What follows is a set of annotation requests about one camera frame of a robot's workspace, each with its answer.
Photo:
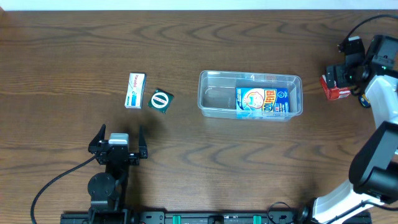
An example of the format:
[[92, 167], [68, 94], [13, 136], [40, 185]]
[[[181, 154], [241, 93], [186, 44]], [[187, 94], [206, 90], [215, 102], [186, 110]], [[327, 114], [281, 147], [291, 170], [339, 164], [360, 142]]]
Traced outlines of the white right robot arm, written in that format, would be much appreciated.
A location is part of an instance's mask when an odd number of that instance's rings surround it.
[[348, 180], [303, 207], [299, 223], [361, 223], [359, 213], [392, 210], [397, 201], [397, 39], [375, 35], [365, 49], [360, 38], [346, 38], [339, 49], [345, 62], [327, 67], [326, 83], [353, 86], [352, 94], [369, 103], [376, 130], [355, 155]]

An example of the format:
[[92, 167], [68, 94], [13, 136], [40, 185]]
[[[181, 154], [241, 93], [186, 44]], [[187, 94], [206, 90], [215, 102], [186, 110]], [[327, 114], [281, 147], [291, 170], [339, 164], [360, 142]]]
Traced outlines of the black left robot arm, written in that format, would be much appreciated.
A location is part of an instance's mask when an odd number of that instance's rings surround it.
[[139, 129], [138, 151], [129, 151], [129, 135], [113, 133], [105, 137], [106, 126], [102, 125], [91, 140], [88, 151], [96, 156], [105, 171], [95, 174], [88, 182], [91, 207], [83, 223], [139, 223], [139, 217], [125, 204], [129, 169], [138, 166], [141, 159], [148, 158], [147, 144], [142, 128]]

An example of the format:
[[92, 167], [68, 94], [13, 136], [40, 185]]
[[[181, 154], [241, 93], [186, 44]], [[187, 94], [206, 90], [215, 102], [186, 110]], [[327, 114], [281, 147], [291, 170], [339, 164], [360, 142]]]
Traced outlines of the red Panadol ActiFast box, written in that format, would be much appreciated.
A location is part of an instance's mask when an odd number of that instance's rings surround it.
[[337, 86], [334, 86], [333, 88], [328, 88], [326, 84], [326, 77], [325, 75], [322, 75], [320, 77], [320, 84], [323, 88], [323, 91], [325, 93], [326, 99], [327, 100], [338, 100], [341, 98], [346, 98], [350, 96], [351, 92], [348, 87], [344, 88], [338, 88]]

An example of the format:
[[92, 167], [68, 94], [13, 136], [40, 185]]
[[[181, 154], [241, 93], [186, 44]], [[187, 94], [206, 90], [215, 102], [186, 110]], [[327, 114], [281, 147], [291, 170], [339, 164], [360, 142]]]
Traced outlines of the blue Cool Fever box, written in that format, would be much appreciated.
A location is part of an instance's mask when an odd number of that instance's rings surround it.
[[289, 94], [286, 88], [236, 89], [236, 117], [264, 119], [289, 113]]

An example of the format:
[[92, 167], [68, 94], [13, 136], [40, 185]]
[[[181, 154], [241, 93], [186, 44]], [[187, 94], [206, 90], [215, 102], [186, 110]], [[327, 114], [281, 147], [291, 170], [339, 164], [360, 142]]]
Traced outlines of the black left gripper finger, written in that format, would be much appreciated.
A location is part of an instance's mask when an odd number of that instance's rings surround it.
[[91, 140], [88, 145], [88, 152], [91, 154], [96, 154], [102, 150], [102, 140], [104, 140], [106, 131], [106, 125], [102, 124], [97, 135]]
[[146, 140], [144, 137], [144, 130], [143, 127], [141, 126], [139, 128], [139, 157], [141, 159], [147, 159], [148, 158], [148, 150], [147, 150], [147, 144]]

